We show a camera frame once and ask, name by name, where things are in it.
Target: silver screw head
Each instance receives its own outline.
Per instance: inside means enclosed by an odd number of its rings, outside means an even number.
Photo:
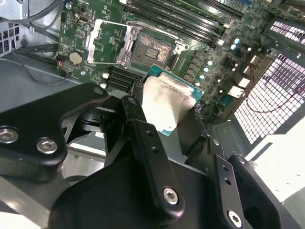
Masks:
[[[66,5],[65,5],[66,9],[67,10],[71,10],[72,9],[72,4],[71,2],[67,2]]]
[[[233,212],[231,210],[228,211],[228,217],[229,217],[230,221],[234,224],[234,226],[236,226],[237,228],[242,227],[242,221],[235,212]]]
[[[17,141],[19,134],[16,130],[10,128],[0,129],[0,143],[10,144]]]
[[[219,141],[217,141],[216,139],[213,139],[213,142],[214,142],[214,144],[217,145],[217,146],[220,145]]]
[[[169,187],[166,187],[163,190],[163,196],[164,196],[165,200],[171,205],[175,205],[178,203],[177,193]]]
[[[44,154],[52,154],[57,150],[57,144],[52,139],[45,138],[37,142],[36,148]]]
[[[138,30],[136,30],[136,29],[134,29],[134,30],[132,30],[132,33],[133,33],[133,34],[138,34],[138,33],[139,33],[139,31],[138,31]]]

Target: capacitor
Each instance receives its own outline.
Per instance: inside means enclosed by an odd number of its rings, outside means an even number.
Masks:
[[[232,65],[233,65],[234,67],[237,67],[237,66],[238,66],[238,62],[232,61]]]
[[[234,44],[239,44],[240,43],[240,39],[239,38],[236,38],[235,40],[234,40]]]
[[[235,66],[234,66],[233,64],[231,64],[231,65],[229,66],[229,69],[230,69],[232,72],[235,72],[235,70],[236,70],[236,68],[235,68]]]
[[[231,45],[231,50],[235,50],[237,48],[236,44]]]
[[[250,52],[250,51],[252,50],[252,48],[251,48],[249,45],[244,45],[244,48],[245,48],[248,52]]]

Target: green circuit board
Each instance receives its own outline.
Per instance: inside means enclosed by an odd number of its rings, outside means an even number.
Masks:
[[[242,71],[239,68],[249,58],[261,55],[261,33],[272,17],[294,19],[264,0],[72,0],[71,4],[61,16],[59,68],[71,78],[126,91],[134,76],[146,76],[156,64],[204,91],[197,107],[207,122],[215,118],[226,97],[219,88],[234,74],[232,63],[238,64],[234,71]],[[94,60],[88,61],[97,20],[103,23],[93,41]],[[117,60],[130,22],[154,29],[141,27],[130,62],[123,66]],[[179,55],[177,41],[187,45]]]

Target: electronic component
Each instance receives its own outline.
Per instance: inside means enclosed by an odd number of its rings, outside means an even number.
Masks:
[[[83,55],[79,51],[72,51],[69,54],[69,60],[73,65],[81,64],[83,61]]]
[[[246,69],[244,78],[251,80],[267,49],[261,34],[274,15],[282,14],[261,0],[257,4],[244,1],[247,0],[204,0],[204,4],[173,0],[74,1],[70,10],[63,10],[67,20],[61,26],[59,54],[69,56],[73,50],[83,53],[81,64],[67,61],[65,67],[71,78],[97,84],[111,78],[111,74],[104,77],[111,66],[143,76],[156,64],[192,86],[199,82],[198,88],[209,92],[205,100],[217,104],[228,92],[226,82],[235,73],[243,73],[250,60],[252,72]],[[295,21],[288,14],[285,17]],[[79,16],[89,22],[80,22]],[[122,87],[117,80],[112,81],[113,88],[114,81]],[[245,80],[236,83],[246,85]],[[213,120],[211,117],[216,114],[211,109],[201,115]]]
[[[227,94],[235,98],[240,98],[244,94],[244,89],[239,86],[233,85],[231,89],[227,92]]]
[[[130,63],[140,64],[149,68],[156,64],[164,68],[172,51],[173,46],[170,43],[140,32]]]
[[[153,65],[143,91],[142,107],[146,120],[158,131],[169,135],[202,95],[200,89]]]
[[[248,78],[248,76],[242,73],[235,73],[233,76],[233,80],[235,81],[237,86],[242,88],[246,88],[250,83],[250,79]]]

